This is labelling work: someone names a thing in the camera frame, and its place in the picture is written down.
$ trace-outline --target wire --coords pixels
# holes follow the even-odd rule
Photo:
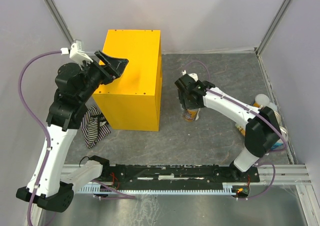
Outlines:
[[[45,127],[45,125],[40,121],[39,118],[37,118],[37,116],[33,113],[33,111],[30,109],[30,107],[27,105],[26,101],[25,101],[25,98],[22,94],[22,79],[24,77],[24,74],[27,70],[27,68],[31,65],[32,62],[36,61],[37,59],[41,58],[41,57],[45,57],[45,56],[48,56],[48,55],[53,55],[53,54],[61,54],[61,51],[53,51],[53,52],[47,52],[47,53],[43,53],[41,55],[38,55],[34,58],[32,58],[22,69],[21,73],[20,73],[20,76],[19,76],[19,80],[18,80],[18,93],[19,93],[19,97],[20,97],[20,100],[24,106],[24,108],[26,109],[26,111],[30,114],[30,116],[37,122],[37,124],[41,127],[41,129],[43,130],[43,132],[45,133],[45,138],[46,138],[46,147],[47,148],[51,148],[51,138],[50,138],[50,134],[49,134],[49,131],[47,130],[47,128]],[[44,172],[44,169],[45,169],[45,166],[46,166],[46,163],[47,163],[47,160],[48,160],[48,157],[49,157],[49,153],[50,151],[49,150],[46,150],[45,152],[45,155],[44,155],[44,159],[42,161],[42,164],[41,164],[41,167],[40,167],[40,170],[39,170],[39,173],[35,179],[35,183],[34,185],[39,185],[39,182],[40,182],[40,179],[41,179],[41,176],[42,176],[42,173]],[[32,209],[32,203],[34,201],[34,198],[36,196],[36,187],[34,187],[33,191],[32,191],[32,194],[31,194],[31,198],[30,198],[30,201],[29,201],[29,205],[28,205],[28,209],[27,209],[27,222],[29,224],[29,226],[33,226],[32,224],[32,221],[31,221],[31,209]]]
[[[275,167],[275,165],[274,165],[272,162],[266,162],[266,163],[260,164],[259,167],[260,167],[260,166],[263,166],[263,165],[271,165],[272,168],[273,168],[273,175],[272,175],[272,179],[271,179],[271,182],[270,182],[269,186],[268,186],[263,192],[261,192],[261,193],[259,193],[259,194],[257,194],[257,195],[254,195],[254,196],[251,196],[251,197],[246,197],[246,198],[239,198],[239,197],[237,197],[237,198],[236,198],[237,200],[249,200],[249,199],[254,199],[254,198],[256,198],[256,197],[260,197],[260,196],[264,195],[266,192],[268,192],[268,191],[270,190],[271,186],[273,185],[273,183],[274,183],[274,181],[275,181],[275,177],[276,177],[276,167]]]
[[[80,162],[79,162],[79,167],[81,167],[80,164],[81,164],[82,160],[84,160],[86,157],[88,158],[88,160],[90,159],[88,156],[84,156],[84,157],[80,160]]]
[[[208,76],[208,81],[210,81],[210,73],[209,73],[209,69],[208,69],[208,67],[203,63],[203,62],[201,62],[201,61],[191,61],[191,62],[189,62],[188,64],[186,64],[184,67],[183,67],[183,69],[185,70],[188,66],[190,66],[192,63],[200,63],[204,68],[205,68],[205,70],[206,70],[206,74],[207,74],[207,76]]]
[[[260,114],[258,114],[257,112],[254,112],[254,111],[251,111],[250,108],[247,108],[246,106],[242,105],[241,103],[235,101],[234,99],[226,96],[226,95],[222,95],[218,92],[214,92],[214,91],[211,91],[210,89],[206,89],[208,92],[216,95],[216,96],[219,96],[223,99],[226,99],[230,102],[232,102],[233,104],[236,104],[237,106],[245,109],[246,111],[248,111],[249,113],[253,114],[254,116],[258,117],[259,119],[261,119],[266,125],[268,125],[275,133],[276,135],[282,140],[283,144],[284,144],[284,147],[282,149],[277,149],[277,150],[272,150],[272,151],[269,151],[269,153],[271,152],[282,152],[282,151],[286,151],[286,149],[288,148],[288,142],[285,140],[285,138],[282,136],[282,134],[271,124],[269,123],[264,117],[262,117]]]
[[[99,200],[114,200],[114,199],[135,199],[135,196],[131,196],[128,194],[124,194],[122,192],[119,192],[117,190],[115,190],[112,187],[108,187],[107,185],[105,185],[104,183],[97,181],[97,180],[92,180],[91,182],[96,182],[98,184],[100,184],[101,186],[103,186],[104,188],[106,188],[107,190],[111,191],[111,192],[115,192],[118,195],[121,195],[122,197],[98,197],[98,196],[93,196],[94,198],[98,198]]]

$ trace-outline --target yellow box top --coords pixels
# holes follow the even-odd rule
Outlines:
[[[129,63],[120,78],[100,85],[95,94],[154,95],[160,38],[159,30],[108,30],[102,51]]]

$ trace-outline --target yellow box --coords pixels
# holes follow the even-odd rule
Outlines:
[[[93,98],[113,129],[159,131],[161,34],[155,30],[109,30],[105,54],[129,60],[122,76],[100,85]]]

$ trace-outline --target white wall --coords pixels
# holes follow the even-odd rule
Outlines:
[[[0,224],[22,225],[27,203],[16,199],[36,167],[44,135],[24,110],[18,77],[32,57],[68,46],[43,0],[0,0]],[[54,79],[67,59],[53,55],[32,64],[23,80],[26,101],[46,120]]]
[[[283,0],[54,0],[87,51],[108,29],[160,29],[164,53],[257,47]]]
[[[293,0],[262,59],[320,200],[320,0]]]

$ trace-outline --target cable connector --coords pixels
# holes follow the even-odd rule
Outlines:
[[[63,47],[61,48],[61,55],[68,55],[69,54],[69,48]]]

